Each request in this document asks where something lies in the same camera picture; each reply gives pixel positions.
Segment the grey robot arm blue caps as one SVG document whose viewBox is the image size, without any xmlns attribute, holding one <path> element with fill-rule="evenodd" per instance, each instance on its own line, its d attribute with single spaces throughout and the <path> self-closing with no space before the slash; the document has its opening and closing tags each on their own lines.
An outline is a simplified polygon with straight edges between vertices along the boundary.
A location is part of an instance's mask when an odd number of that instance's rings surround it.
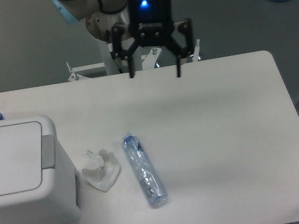
<svg viewBox="0 0 299 224">
<path fill-rule="evenodd" d="M 51 0 L 68 23 L 79 22 L 101 13 L 106 16 L 128 12 L 128 22 L 115 20 L 105 28 L 104 36 L 112 45 L 110 56 L 116 65 L 126 61 L 131 78 L 136 68 L 133 55 L 139 47 L 166 47 L 176 58 L 177 77 L 181 60 L 194 49 L 192 21 L 172 19 L 171 0 Z"/>
</svg>

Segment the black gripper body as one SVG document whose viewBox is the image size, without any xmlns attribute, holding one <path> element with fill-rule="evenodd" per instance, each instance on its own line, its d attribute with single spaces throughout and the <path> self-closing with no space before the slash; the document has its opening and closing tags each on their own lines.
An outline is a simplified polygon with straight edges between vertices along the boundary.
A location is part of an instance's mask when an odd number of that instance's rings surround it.
<svg viewBox="0 0 299 224">
<path fill-rule="evenodd" d="M 175 27 L 171 0 L 127 0 L 129 33 L 140 47 L 161 46 Z"/>
</svg>

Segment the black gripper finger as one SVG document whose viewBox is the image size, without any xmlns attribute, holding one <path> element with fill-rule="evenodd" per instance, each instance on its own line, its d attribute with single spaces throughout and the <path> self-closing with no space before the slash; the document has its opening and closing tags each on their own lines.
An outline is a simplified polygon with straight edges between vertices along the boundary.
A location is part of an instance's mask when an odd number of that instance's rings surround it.
<svg viewBox="0 0 299 224">
<path fill-rule="evenodd" d="M 181 45 L 172 36 L 174 32 L 178 32 L 184 37 Z M 165 26 L 164 46 L 175 56 L 177 77 L 181 77 L 181 60 L 186 59 L 194 50 L 192 20 L 185 18 L 180 22 L 170 21 Z"/>
<path fill-rule="evenodd" d="M 122 47 L 122 36 L 128 30 L 127 25 L 122 25 L 120 22 L 115 23 L 111 28 L 112 35 L 112 57 L 114 59 L 120 58 L 128 63 L 128 70 L 130 79 L 135 76 L 135 62 L 133 60 L 133 55 L 138 49 L 138 42 L 134 40 L 128 49 L 123 49 Z"/>
</svg>

